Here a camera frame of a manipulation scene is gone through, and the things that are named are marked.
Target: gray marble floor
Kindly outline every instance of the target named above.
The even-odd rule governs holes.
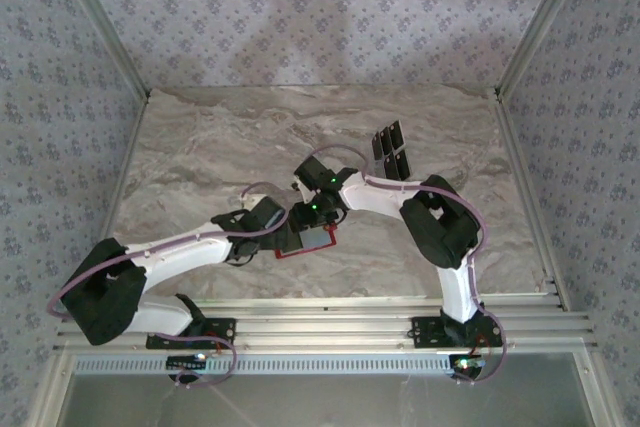
[[[238,208],[238,194],[251,182],[288,187],[315,147],[342,142],[370,154],[375,129],[398,118],[412,179],[444,176],[488,221],[480,291],[542,289],[544,273],[488,102],[441,85],[154,90],[115,236],[142,242],[197,227]],[[349,152],[330,151],[322,160],[359,166]],[[352,212],[337,239],[335,247],[290,259],[263,252],[241,268],[205,266],[154,291],[193,298],[440,295],[435,269],[401,223]]]

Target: red object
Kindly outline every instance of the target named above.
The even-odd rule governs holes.
[[[291,252],[290,254],[283,254],[280,250],[276,249],[276,259],[286,259],[287,257],[293,257],[294,255],[307,254],[309,252],[315,252],[316,250],[326,249],[327,247],[336,245],[337,241],[334,232],[337,228],[338,226],[336,224],[329,224],[324,226],[324,230],[329,232],[329,238],[331,239],[331,242],[329,244],[321,245],[320,247],[313,247],[312,249],[296,250],[295,252]]]

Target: marble surface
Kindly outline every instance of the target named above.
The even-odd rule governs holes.
[[[437,173],[486,217],[490,243],[477,262],[481,292],[534,292],[545,277],[502,146],[482,94],[431,86],[220,87],[151,94],[115,236],[133,243],[178,234],[240,206],[247,184],[288,188],[307,153],[342,142],[371,155],[370,138],[400,119],[412,179]],[[359,166],[349,152],[322,157]],[[276,199],[297,200],[276,194]],[[192,298],[440,296],[435,269],[406,227],[351,212],[338,245],[277,260],[262,252],[240,268],[204,266],[156,286]]]

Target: patterned wallpaper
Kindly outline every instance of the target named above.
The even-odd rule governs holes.
[[[101,0],[148,87],[495,85],[541,0]]]
[[[97,240],[138,106],[76,0],[2,0],[0,425],[21,425],[49,296]]]
[[[640,0],[567,0],[509,105],[575,309],[640,425]]]

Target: floral wallpaper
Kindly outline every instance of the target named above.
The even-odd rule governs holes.
[[[640,425],[640,0],[567,0],[509,101],[575,309]]]
[[[22,425],[138,109],[76,0],[2,0],[0,425]]]
[[[496,85],[541,0],[101,0],[148,87]]]

